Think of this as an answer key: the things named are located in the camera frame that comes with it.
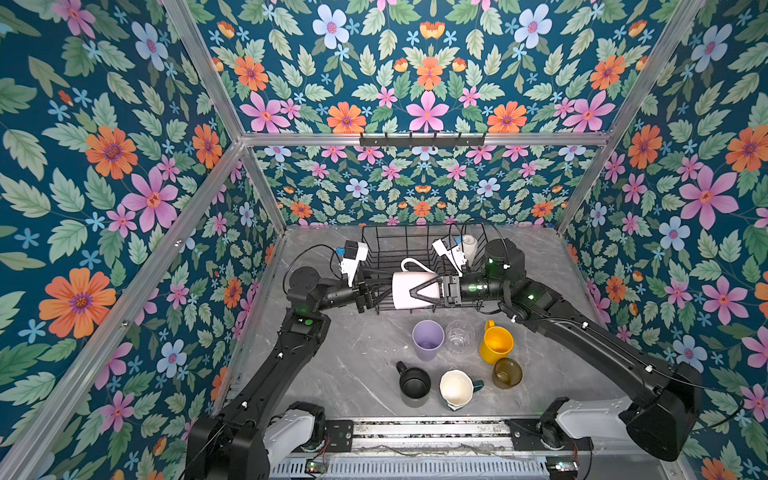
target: white mug handle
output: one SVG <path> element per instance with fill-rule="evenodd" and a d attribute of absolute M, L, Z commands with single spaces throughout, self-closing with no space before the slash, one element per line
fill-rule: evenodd
<path fill-rule="evenodd" d="M 417 259 L 411 258 L 411 257 L 404 258 L 402 259 L 402 262 L 400 262 L 400 268 L 402 269 L 403 272 L 410 271 L 406 268 L 406 264 L 408 263 L 415 263 L 416 265 L 420 266 L 425 272 L 435 273 L 431 271 L 429 268 L 427 268 L 426 266 L 424 266 L 424 263 L 421 263 Z"/>

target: clear glass cup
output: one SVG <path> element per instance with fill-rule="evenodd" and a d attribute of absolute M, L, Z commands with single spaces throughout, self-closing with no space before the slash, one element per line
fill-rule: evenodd
<path fill-rule="evenodd" d="M 445 348 L 453 355 L 463 355 L 475 341 L 475 329 L 464 320 L 454 320 L 445 329 Z"/>

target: white mug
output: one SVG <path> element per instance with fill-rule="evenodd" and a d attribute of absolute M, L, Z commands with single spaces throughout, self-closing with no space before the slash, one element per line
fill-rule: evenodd
<path fill-rule="evenodd" d="M 449 370 L 440 379 L 440 395 L 453 411 L 460 409 L 472 400 L 472 394 L 483 387 L 482 380 L 472 381 L 461 370 Z"/>
<path fill-rule="evenodd" d="M 420 266 L 424 271 L 411 272 L 406 269 L 407 263 L 415 263 Z M 421 262 L 413 258 L 405 258 L 400 263 L 402 272 L 395 272 L 392 275 L 392 300 L 395 303 L 395 308 L 398 310 L 410 310 L 414 308 L 425 308 L 432 306 L 431 303 L 419 300 L 411 296 L 411 288 L 419 286 L 427 280 L 431 280 L 437 276 L 437 273 L 431 271 L 424 266 Z M 440 285 L 433 283 L 432 285 L 425 286 L 419 291 L 420 295 L 428 296 L 435 300 L 440 300 Z"/>

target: yellow mug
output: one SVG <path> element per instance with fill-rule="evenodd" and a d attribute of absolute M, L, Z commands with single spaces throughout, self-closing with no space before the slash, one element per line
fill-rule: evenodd
<path fill-rule="evenodd" d="M 491 365 L 503 359 L 515 347 L 515 339 L 506 328 L 496 326 L 493 320 L 485 323 L 485 335 L 480 344 L 480 356 Z"/>

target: floral wall panel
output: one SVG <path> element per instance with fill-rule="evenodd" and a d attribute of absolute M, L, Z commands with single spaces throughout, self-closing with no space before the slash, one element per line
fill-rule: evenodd
<path fill-rule="evenodd" d="M 227 139 L 155 2 L 5 2 L 0 65 L 4 455 Z"/>
<path fill-rule="evenodd" d="M 552 226 L 594 154 L 581 145 L 257 149 L 283 217 L 301 225 Z"/>
<path fill-rule="evenodd" d="M 676 4 L 229 0 L 192 11 L 252 131 L 510 133 L 607 129 Z"/>
<path fill-rule="evenodd" d="M 45 459 L 58 478 L 175 478 L 210 414 L 273 251 L 238 167 Z"/>
<path fill-rule="evenodd" d="M 702 372 L 684 452 L 707 480 L 768 472 L 765 2 L 708 2 L 569 236 L 619 338 Z"/>

